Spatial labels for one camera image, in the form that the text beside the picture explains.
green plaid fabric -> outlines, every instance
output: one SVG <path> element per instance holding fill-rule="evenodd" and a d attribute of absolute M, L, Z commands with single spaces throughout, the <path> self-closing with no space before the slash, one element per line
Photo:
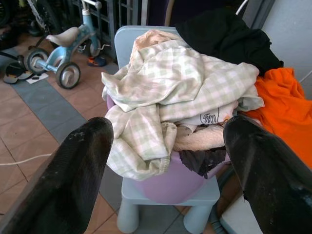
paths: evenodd
<path fill-rule="evenodd" d="M 115 134 L 108 165 L 121 176 L 143 180 L 166 171 L 176 130 L 172 125 L 164 130 L 161 122 L 174 123 L 235 100 L 241 111 L 264 106 L 253 65 L 202 55 L 181 40 L 143 48 L 134 58 L 115 75 L 102 73 L 103 98 L 109 95 L 117 104 L 106 115 Z"/>

wall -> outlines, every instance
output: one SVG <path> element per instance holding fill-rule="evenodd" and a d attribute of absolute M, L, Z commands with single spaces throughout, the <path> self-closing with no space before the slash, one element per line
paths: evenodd
<path fill-rule="evenodd" d="M 275 0 L 262 30 L 284 66 L 295 68 L 298 80 L 312 70 L 312 0 Z M 312 74 L 302 85 L 312 99 Z"/>

orange shirt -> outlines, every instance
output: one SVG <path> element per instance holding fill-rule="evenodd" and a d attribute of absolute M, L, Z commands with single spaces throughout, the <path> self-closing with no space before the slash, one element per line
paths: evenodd
<path fill-rule="evenodd" d="M 255 86 L 265 107 L 245 114 L 260 120 L 312 169 L 312 101 L 305 99 L 293 69 L 269 70 Z"/>

purple laundry basket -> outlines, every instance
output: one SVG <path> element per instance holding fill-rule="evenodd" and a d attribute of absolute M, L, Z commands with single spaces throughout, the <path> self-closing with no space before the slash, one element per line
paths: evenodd
<path fill-rule="evenodd" d="M 107 96 L 107 108 L 115 104 Z M 230 161 L 228 155 L 225 161 L 218 164 L 208 173 L 208 179 L 213 177 L 226 162 Z M 148 199 L 162 204 L 178 204 L 191 198 L 206 182 L 202 176 L 191 172 L 180 160 L 178 152 L 172 151 L 168 171 L 161 175 L 153 176 L 144 181 L 134 180 L 134 185 Z"/>

light blue tricycle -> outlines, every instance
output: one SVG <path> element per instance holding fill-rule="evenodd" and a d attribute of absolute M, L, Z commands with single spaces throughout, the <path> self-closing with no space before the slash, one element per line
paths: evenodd
<path fill-rule="evenodd" d="M 71 56 L 74 51 L 84 41 L 90 39 L 86 48 L 91 56 L 99 55 L 101 48 L 100 41 L 94 30 L 89 5 L 96 7 L 99 11 L 102 7 L 100 1 L 81 0 L 83 25 L 79 28 L 72 27 L 58 35 L 48 35 L 47 39 L 59 45 L 49 55 L 41 48 L 33 48 L 28 51 L 24 57 L 24 66 L 28 71 L 34 74 L 41 74 L 44 71 L 53 71 L 56 73 L 58 85 L 64 89 L 74 88 L 80 79 L 80 69 L 77 64 L 71 62 Z"/>

